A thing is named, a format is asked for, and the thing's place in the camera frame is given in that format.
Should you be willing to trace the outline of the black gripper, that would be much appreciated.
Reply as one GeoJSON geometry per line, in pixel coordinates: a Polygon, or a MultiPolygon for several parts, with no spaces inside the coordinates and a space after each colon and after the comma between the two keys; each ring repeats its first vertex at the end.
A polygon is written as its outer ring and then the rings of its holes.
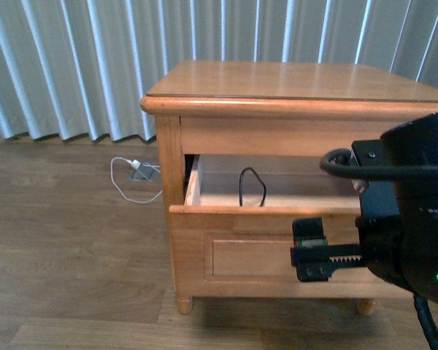
{"type": "Polygon", "coordinates": [[[301,282],[328,281],[339,269],[368,268],[388,283],[404,283],[399,262],[404,232],[400,216],[357,217],[357,244],[329,245],[321,217],[295,219],[291,265],[301,282]]]}

